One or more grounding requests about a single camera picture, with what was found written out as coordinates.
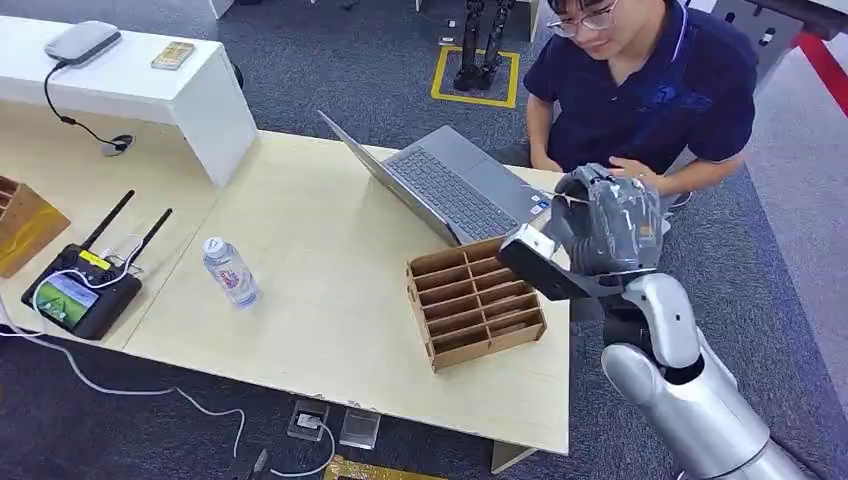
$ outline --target black cable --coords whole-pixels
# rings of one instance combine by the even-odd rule
[[[96,133],[92,132],[90,128],[88,128],[85,125],[83,125],[82,123],[76,121],[76,119],[69,117],[67,115],[60,115],[59,112],[56,111],[56,107],[53,106],[53,100],[50,99],[50,92],[47,90],[47,83],[50,81],[50,77],[52,77],[54,73],[58,72],[59,70],[65,68],[67,66],[68,66],[67,63],[59,62],[59,63],[56,64],[55,67],[53,67],[53,70],[50,70],[50,73],[48,73],[47,76],[44,77],[44,97],[47,99],[47,105],[50,106],[50,110],[53,111],[53,114],[56,115],[56,117],[59,120],[61,120],[62,123],[82,127],[86,132],[88,132],[89,135],[96,138],[97,141],[99,141],[101,143],[108,144],[108,145],[112,145],[113,147],[115,147],[115,150],[118,150],[119,152],[126,150],[127,149],[126,145],[118,144],[118,143],[115,143],[115,142],[110,142],[109,140],[103,140],[102,138],[98,137]]]

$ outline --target black hair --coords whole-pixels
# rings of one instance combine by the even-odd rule
[[[567,10],[570,3],[576,3],[580,10],[585,10],[588,7],[593,7],[603,2],[604,0],[548,0],[548,5],[551,6],[551,10],[557,15],[565,15],[569,13]]]

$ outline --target gray device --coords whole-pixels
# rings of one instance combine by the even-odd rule
[[[51,40],[44,52],[71,66],[81,66],[114,46],[121,39],[118,27],[89,20],[78,23]]]
[[[380,162],[318,113],[380,183],[451,245],[505,235],[550,205],[544,194],[448,126]]]

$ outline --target router antenna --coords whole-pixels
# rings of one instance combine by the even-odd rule
[[[124,205],[126,205],[127,202],[130,201],[133,195],[135,195],[135,190],[130,190],[129,192],[127,192],[126,195],[124,195],[124,198],[122,198],[121,201],[119,201],[118,204],[115,205],[114,208],[112,208],[112,211],[109,212],[109,215],[106,215],[106,218],[104,218],[103,221],[100,222],[100,225],[98,225],[97,228],[95,228],[94,231],[91,232],[91,235],[89,235],[88,238],[85,239],[85,242],[80,245],[83,250],[89,250],[91,246],[94,245],[94,242],[97,241],[97,238],[100,237],[100,234],[103,233],[103,230],[106,230],[106,227],[108,227],[109,224],[112,223],[112,220],[114,220],[118,213],[121,212],[121,209],[123,209]]]
[[[165,213],[163,213],[161,217],[159,217],[159,220],[156,221],[156,224],[153,225],[153,228],[151,228],[150,231],[147,232],[147,235],[144,236],[144,239],[141,241],[141,246],[138,248],[138,250],[136,250],[136,252],[127,259],[127,261],[130,262],[130,265],[132,265],[132,262],[134,262],[139,255],[141,255],[141,252],[144,251],[144,248],[147,246],[148,243],[150,243],[150,240],[153,239],[153,236],[156,235],[156,232],[158,232],[160,228],[162,228],[162,224],[165,223],[165,220],[167,220],[173,212],[174,209],[169,208],[165,210]]]

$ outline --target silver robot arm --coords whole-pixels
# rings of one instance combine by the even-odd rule
[[[697,328],[683,286],[656,272],[656,191],[590,164],[567,174],[556,193],[544,228],[522,225],[498,259],[551,300],[601,302],[604,373],[674,454],[681,478],[807,478]],[[560,247],[569,269],[553,260]]]
[[[662,360],[664,347],[658,349],[657,344],[652,359],[633,345],[613,343],[604,348],[601,365],[615,389],[642,411],[689,478],[807,478],[771,441],[768,426],[739,393],[736,378],[695,326],[677,280],[662,273],[645,275],[628,284],[623,296],[653,318],[648,322],[651,329],[664,325],[661,328],[667,329],[671,341],[680,334],[687,347],[672,352],[675,356],[669,361]],[[688,346],[690,335],[694,352]],[[684,356],[694,360],[683,368],[666,368]]]

